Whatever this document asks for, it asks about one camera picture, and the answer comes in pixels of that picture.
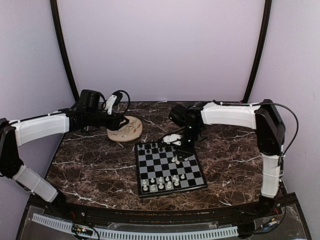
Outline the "white chess queen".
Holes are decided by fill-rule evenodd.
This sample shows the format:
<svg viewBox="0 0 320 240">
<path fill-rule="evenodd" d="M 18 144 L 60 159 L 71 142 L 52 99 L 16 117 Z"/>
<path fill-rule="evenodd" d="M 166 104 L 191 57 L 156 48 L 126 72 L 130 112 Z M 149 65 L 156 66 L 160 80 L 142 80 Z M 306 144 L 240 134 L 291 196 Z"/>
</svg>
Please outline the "white chess queen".
<svg viewBox="0 0 320 240">
<path fill-rule="evenodd" d="M 166 187 L 167 187 L 168 189 L 171 189 L 171 188 L 172 188 L 172 182 L 171 182 L 171 181 L 168 181 Z"/>
</svg>

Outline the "white chess bishop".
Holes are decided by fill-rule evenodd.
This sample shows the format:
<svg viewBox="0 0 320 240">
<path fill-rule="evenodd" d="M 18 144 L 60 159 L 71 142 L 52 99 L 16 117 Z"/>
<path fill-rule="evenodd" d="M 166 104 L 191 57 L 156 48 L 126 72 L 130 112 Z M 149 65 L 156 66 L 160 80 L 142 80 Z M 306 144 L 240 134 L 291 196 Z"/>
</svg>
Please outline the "white chess bishop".
<svg viewBox="0 0 320 240">
<path fill-rule="evenodd" d="M 158 189 L 159 190 L 162 190 L 164 188 L 164 185 L 162 184 L 162 183 L 160 183 L 159 185 L 158 185 Z"/>
</svg>

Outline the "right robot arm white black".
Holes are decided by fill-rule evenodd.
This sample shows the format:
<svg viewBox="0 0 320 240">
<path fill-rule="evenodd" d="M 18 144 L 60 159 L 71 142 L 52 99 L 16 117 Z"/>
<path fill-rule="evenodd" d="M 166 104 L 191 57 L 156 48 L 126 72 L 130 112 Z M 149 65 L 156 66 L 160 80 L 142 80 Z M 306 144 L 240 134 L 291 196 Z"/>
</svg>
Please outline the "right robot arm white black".
<svg viewBox="0 0 320 240">
<path fill-rule="evenodd" d="M 184 128 L 179 141 L 186 152 L 193 150 L 206 126 L 223 125 L 253 130 L 262 157 L 260 194 L 265 197 L 255 205 L 255 213 L 266 217 L 274 210 L 272 199 L 279 190 L 286 127 L 272 100 L 265 99 L 260 103 L 200 101 L 189 107 L 178 104 L 171 109 L 169 119 Z"/>
</svg>

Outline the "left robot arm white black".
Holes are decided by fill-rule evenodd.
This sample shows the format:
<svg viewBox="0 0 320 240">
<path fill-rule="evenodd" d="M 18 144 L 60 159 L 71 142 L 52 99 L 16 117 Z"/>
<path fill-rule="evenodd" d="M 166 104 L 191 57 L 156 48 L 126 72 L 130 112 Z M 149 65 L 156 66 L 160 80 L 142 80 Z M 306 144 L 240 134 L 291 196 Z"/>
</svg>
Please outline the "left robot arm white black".
<svg viewBox="0 0 320 240">
<path fill-rule="evenodd" d="M 0 120 L 0 175 L 51 204 L 60 218 L 71 213 L 65 195 L 44 179 L 63 135 L 87 127 L 119 130 L 129 123 L 122 114 L 62 109 L 24 120 Z"/>
</svg>

